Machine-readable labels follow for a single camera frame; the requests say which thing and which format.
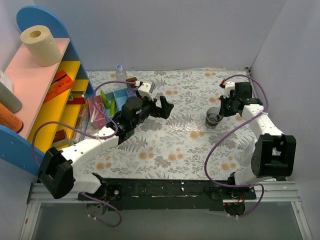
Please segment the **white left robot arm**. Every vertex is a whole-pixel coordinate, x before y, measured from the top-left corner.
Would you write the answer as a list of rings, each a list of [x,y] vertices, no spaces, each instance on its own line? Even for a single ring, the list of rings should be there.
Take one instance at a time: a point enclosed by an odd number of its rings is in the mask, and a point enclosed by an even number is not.
[[[85,192],[95,200],[106,196],[106,181],[99,174],[81,175],[76,171],[103,151],[117,147],[129,139],[135,128],[149,116],[167,119],[174,104],[164,96],[156,99],[129,97],[112,120],[101,128],[92,138],[84,139],[61,150],[55,147],[46,151],[38,171],[38,179],[54,199],[60,199],[69,192]]]

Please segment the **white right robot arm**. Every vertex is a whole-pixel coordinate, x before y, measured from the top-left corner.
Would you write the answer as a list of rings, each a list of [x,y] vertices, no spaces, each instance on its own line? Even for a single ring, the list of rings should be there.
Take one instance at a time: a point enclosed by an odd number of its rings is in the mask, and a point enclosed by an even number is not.
[[[296,138],[284,134],[264,112],[266,106],[253,97],[249,82],[226,81],[220,85],[223,95],[220,99],[220,112],[223,117],[239,114],[248,122],[255,135],[242,151],[242,170],[229,177],[227,195],[237,199],[245,192],[243,185],[255,185],[278,177],[289,177],[293,173],[296,153]]]

